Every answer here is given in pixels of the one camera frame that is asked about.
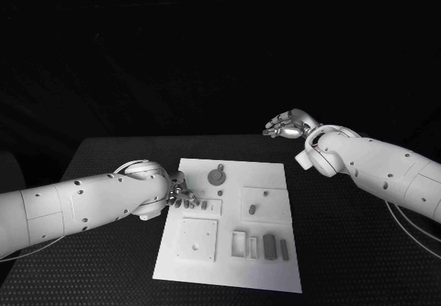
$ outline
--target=white cable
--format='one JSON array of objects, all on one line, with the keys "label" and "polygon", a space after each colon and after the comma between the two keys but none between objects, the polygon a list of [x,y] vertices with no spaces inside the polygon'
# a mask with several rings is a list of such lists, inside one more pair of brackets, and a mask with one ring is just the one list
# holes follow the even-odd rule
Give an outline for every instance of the white cable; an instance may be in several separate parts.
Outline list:
[{"label": "white cable", "polygon": [[140,159],[139,161],[130,161],[128,163],[126,163],[115,171],[114,173],[118,173],[126,167],[128,167],[130,165],[136,164],[136,163],[140,163],[146,161],[146,159]]},{"label": "white cable", "polygon": [[13,258],[9,258],[9,259],[0,259],[0,263],[3,263],[5,261],[9,261],[9,260],[16,260],[19,258],[23,258],[32,254],[35,254],[36,252],[39,252],[41,250],[45,250],[55,242],[59,242],[62,240],[65,236],[61,236],[55,241],[52,241],[46,246],[43,246],[41,249],[35,250],[33,252],[30,252],[29,254],[25,254],[25,255],[20,255],[17,257],[13,257]]},{"label": "white cable", "polygon": [[412,234],[407,231],[405,227],[402,226],[402,223],[398,221],[398,218],[395,217],[395,214],[394,214],[394,212],[392,212],[392,209],[391,209],[391,206],[389,206],[388,201],[385,201],[385,202],[386,202],[386,206],[388,206],[388,209],[389,209],[389,211],[391,211],[392,217],[394,217],[394,219],[395,219],[398,225],[401,226],[402,230],[407,232],[407,234],[408,234],[409,237],[414,239],[414,241],[420,244],[420,246],[421,246],[433,255],[435,255],[435,256],[441,259],[441,256],[440,256],[434,251],[431,251],[431,250],[422,245],[422,243],[417,240],[417,238],[412,236]]},{"label": "white cable", "polygon": [[407,219],[408,223],[430,237],[434,238],[438,242],[441,242],[441,239],[438,237],[435,237],[431,233],[428,233],[408,218],[408,216],[405,215],[405,213],[402,212],[402,209],[399,208],[399,206],[397,204],[394,204],[399,213],[402,214],[404,218]]}]

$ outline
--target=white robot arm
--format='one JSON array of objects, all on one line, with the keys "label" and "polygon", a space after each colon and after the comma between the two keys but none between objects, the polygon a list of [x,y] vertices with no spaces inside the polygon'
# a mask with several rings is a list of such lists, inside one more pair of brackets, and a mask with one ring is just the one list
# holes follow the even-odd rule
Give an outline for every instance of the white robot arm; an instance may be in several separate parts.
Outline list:
[{"label": "white robot arm", "polygon": [[324,126],[301,110],[280,114],[264,135],[306,138],[296,156],[303,169],[314,167],[332,177],[350,175],[356,185],[381,199],[441,222],[441,165],[391,143],[360,135],[342,126]]},{"label": "white robot arm", "polygon": [[147,160],[133,162],[124,174],[107,173],[0,194],[0,259],[130,214],[149,220],[166,205],[182,202],[186,208],[199,204],[186,189],[185,174],[170,177],[160,164]]}]

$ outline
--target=robotic hand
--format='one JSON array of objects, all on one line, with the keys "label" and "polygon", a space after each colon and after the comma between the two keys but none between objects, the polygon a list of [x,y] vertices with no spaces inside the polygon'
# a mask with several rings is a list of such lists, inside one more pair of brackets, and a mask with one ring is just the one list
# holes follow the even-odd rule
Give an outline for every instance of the robotic hand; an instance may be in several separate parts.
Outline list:
[{"label": "robotic hand", "polygon": [[381,199],[441,222],[441,165],[389,143],[342,126],[319,124],[299,109],[267,123],[262,134],[306,139],[296,156],[304,170],[314,167],[332,177],[350,175],[356,185]]},{"label": "robotic hand", "polygon": [[124,164],[114,173],[0,194],[0,259],[130,214],[150,220],[164,206],[182,202],[185,208],[199,205],[185,174],[169,176],[160,164],[147,160]]}]

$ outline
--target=dark table surface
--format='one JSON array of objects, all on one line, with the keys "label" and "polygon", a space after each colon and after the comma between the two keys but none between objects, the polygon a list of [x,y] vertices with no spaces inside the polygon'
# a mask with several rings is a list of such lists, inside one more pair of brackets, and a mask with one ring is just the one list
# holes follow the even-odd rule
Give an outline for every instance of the dark table surface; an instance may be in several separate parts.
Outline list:
[{"label": "dark table surface", "polygon": [[62,178],[113,172],[136,159],[157,161],[169,173],[182,157],[283,163],[303,294],[153,280],[166,208],[150,221],[131,215],[19,259],[0,305],[441,305],[441,260],[348,175],[303,170],[303,142],[261,135],[90,138]]}]

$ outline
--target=black background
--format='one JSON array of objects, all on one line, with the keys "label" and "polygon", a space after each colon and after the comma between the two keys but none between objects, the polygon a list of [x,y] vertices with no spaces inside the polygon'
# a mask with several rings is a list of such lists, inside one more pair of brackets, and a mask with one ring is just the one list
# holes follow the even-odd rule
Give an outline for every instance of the black background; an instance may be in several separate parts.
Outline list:
[{"label": "black background", "polygon": [[293,108],[440,162],[441,18],[409,9],[5,4],[0,149],[28,187],[88,137],[255,134]]}]

